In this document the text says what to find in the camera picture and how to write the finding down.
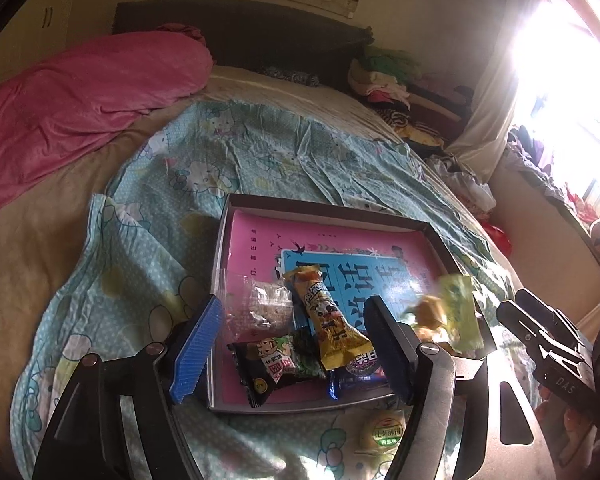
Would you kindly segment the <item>right hand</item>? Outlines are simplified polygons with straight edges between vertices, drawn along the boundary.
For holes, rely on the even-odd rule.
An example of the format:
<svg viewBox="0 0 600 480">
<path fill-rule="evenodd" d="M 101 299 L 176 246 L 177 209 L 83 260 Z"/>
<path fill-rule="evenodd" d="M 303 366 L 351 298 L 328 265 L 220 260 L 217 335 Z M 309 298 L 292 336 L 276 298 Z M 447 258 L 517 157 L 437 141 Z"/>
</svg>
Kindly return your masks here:
<svg viewBox="0 0 600 480">
<path fill-rule="evenodd" d="M 554 461 L 557 479 L 600 479 L 600 428 L 596 428 L 584 415 L 568 408 L 547 388 L 542 388 L 543 403 L 536 410 L 541 419 L 548 410 L 557 408 L 562 414 L 560 432 L 568 439 L 565 448 L 567 460 Z"/>
</svg>

